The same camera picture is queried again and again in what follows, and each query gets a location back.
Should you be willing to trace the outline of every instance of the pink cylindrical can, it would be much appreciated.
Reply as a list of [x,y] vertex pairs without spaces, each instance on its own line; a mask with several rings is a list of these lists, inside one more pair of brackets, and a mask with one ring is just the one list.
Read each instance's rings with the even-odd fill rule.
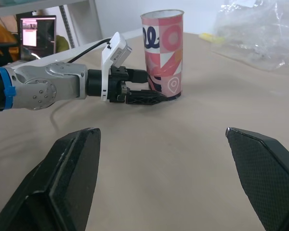
[[149,87],[168,100],[181,96],[183,11],[162,10],[141,15]]

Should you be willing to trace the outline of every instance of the clear plastic wrap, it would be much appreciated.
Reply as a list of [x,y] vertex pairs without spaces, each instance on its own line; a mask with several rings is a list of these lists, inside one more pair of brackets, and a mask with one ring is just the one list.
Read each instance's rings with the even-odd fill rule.
[[289,0],[226,0],[212,50],[264,70],[289,65]]

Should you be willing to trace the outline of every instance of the laptop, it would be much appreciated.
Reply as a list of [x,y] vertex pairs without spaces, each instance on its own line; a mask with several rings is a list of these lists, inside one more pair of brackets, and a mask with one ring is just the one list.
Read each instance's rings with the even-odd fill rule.
[[20,60],[13,67],[56,53],[56,16],[30,16],[20,19]]

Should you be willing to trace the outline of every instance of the blue ring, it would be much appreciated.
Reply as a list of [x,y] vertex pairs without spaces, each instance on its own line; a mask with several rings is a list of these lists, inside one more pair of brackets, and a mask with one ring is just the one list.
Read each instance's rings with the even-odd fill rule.
[[0,67],[0,74],[4,84],[5,107],[11,109],[13,106],[13,97],[16,95],[15,87],[12,86],[10,75],[4,67]]

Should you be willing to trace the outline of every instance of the beige table surface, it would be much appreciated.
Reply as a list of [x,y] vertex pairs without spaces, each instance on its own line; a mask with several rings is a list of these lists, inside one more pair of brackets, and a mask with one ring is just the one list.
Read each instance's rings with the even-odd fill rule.
[[[145,68],[143,40],[124,63]],[[99,68],[101,51],[80,63]],[[260,132],[289,150],[289,70],[268,73],[184,36],[183,95],[155,106],[83,101],[0,113],[0,210],[61,136],[102,131],[87,231],[263,231],[244,194],[227,127]]]

